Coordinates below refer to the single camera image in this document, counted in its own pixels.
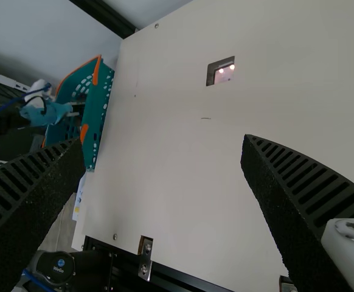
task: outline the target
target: white panel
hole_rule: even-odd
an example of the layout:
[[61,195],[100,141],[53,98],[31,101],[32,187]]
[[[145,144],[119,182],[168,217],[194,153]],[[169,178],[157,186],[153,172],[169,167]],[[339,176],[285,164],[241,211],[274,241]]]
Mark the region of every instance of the white panel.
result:
[[[207,65],[233,55],[234,79],[206,87]],[[354,181],[354,1],[195,0],[123,41],[112,97],[83,233],[132,253],[146,235],[156,262],[278,291],[243,135]]]
[[105,0],[113,9],[143,29],[192,0]]

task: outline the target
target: metal bracket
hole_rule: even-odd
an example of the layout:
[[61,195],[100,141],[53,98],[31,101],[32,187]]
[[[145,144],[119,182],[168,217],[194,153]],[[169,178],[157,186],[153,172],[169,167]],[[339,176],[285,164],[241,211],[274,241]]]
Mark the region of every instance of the metal bracket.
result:
[[144,238],[142,245],[142,254],[139,261],[138,276],[147,282],[150,281],[151,266],[153,262],[151,261],[151,251],[153,250],[153,240],[149,238]]

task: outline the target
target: teal basket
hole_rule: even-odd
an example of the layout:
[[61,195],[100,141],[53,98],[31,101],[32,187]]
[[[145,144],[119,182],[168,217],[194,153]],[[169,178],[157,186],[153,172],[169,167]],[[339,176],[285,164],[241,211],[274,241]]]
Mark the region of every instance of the teal basket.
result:
[[85,166],[89,172],[94,171],[97,162],[114,74],[103,63],[101,55],[70,73],[58,86],[56,102],[83,102],[78,99],[86,94],[84,112],[80,115],[81,131],[76,123],[78,117],[65,117],[60,123],[49,125],[46,131],[46,146],[80,136]]

